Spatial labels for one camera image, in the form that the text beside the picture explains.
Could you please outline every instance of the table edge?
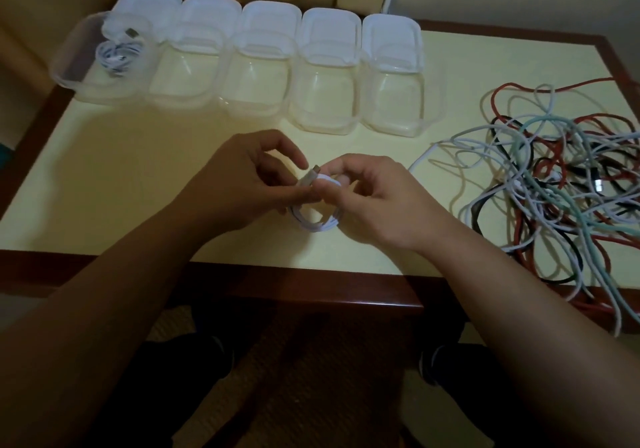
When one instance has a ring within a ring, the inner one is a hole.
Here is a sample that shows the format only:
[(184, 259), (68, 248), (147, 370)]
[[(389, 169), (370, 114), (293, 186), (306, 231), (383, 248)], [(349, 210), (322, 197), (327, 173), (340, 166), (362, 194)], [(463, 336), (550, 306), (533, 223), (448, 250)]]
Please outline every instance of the table edge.
[[(564, 33), (560, 31), (527, 30), (481, 24), (419, 20), (421, 29), (572, 43), (595, 46), (611, 75), (616, 78), (620, 92), (640, 119), (640, 94), (632, 84), (629, 73), (621, 63), (609, 41), (601, 35)], [(0, 170), (0, 218), (9, 207), (38, 155), (46, 145), (60, 117), (73, 98), (72, 90), (56, 86), (36, 114), (31, 126), (17, 146), (12, 160)], [(0, 292), (25, 296), (48, 296), (57, 286), (70, 279), (93, 260), (92, 256), (43, 253), (37, 251), (0, 250)], [(274, 299), (276, 301), (386, 305), (408, 310), (421, 310), (427, 296), (446, 287), (443, 278), (402, 276), (392, 274), (351, 273), (287, 267), (236, 266), (191, 262), (185, 268), (179, 284), (196, 287), (207, 278), (222, 278), (225, 293), (240, 298)], [(349, 293), (345, 284), (355, 291)], [(640, 308), (640, 294), (627, 290), (634, 307)]]

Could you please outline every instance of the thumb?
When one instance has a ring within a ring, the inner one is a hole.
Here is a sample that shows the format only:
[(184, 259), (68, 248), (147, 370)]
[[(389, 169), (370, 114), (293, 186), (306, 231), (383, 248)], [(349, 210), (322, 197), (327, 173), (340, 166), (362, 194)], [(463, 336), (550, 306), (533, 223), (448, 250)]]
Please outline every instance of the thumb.
[(323, 179), (315, 180), (312, 186), (322, 200), (348, 212), (358, 213), (365, 204), (366, 199), (362, 195), (353, 193), (346, 186), (338, 186)]
[(319, 202), (320, 196), (311, 186), (269, 186), (269, 202), (272, 208)]

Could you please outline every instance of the black pants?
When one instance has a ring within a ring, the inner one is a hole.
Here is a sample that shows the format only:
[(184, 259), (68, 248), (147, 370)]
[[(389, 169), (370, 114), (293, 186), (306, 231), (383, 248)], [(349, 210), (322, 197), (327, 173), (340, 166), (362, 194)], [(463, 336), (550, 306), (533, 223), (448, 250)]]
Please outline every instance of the black pants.
[[(142, 344), (85, 439), (85, 446), (172, 446), (172, 435), (224, 375), (220, 348), (191, 333)], [(440, 348), (429, 372), (460, 409), (498, 447), (546, 446), (489, 349), (474, 344)]]

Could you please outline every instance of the person's right arm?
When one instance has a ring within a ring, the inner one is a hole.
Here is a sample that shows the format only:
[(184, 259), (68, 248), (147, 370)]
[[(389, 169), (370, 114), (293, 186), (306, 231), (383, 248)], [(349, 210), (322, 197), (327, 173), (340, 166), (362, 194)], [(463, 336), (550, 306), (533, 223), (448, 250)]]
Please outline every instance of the person's right arm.
[(316, 180), (324, 201), (354, 214), (379, 241), (436, 266), (550, 432), (580, 446), (638, 446), (635, 355), (453, 217), (401, 164), (347, 154), (321, 172), (358, 181), (352, 192)]

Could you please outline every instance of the woven mat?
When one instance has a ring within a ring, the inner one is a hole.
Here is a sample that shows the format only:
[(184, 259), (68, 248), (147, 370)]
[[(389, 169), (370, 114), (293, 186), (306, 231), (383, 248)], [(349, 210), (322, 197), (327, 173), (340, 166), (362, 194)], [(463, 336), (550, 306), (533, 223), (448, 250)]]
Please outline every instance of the woven mat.
[[(291, 312), (257, 341), (175, 434), (175, 448), (394, 447), (410, 327), (401, 319)], [(150, 340), (193, 331), (165, 311)]]

